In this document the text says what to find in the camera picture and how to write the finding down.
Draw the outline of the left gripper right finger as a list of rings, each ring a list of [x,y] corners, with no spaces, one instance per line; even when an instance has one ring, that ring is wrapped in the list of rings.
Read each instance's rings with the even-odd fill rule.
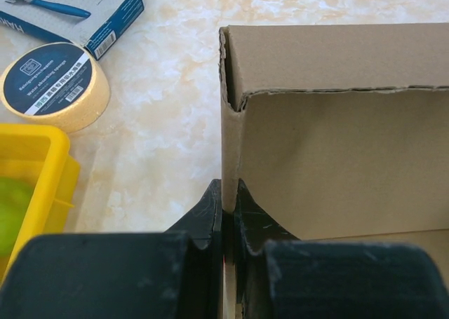
[[[236,302],[244,318],[447,318],[434,260],[408,243],[300,240],[236,191]]]

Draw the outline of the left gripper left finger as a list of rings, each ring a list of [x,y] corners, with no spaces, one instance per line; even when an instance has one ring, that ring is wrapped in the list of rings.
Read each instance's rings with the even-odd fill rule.
[[[1,286],[2,318],[221,318],[221,182],[162,233],[37,236]]]

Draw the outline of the brown cardboard box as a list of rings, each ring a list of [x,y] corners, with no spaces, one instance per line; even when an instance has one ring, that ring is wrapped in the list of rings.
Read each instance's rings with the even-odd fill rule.
[[[448,25],[219,31],[227,312],[239,182],[300,240],[408,243],[448,288]]]

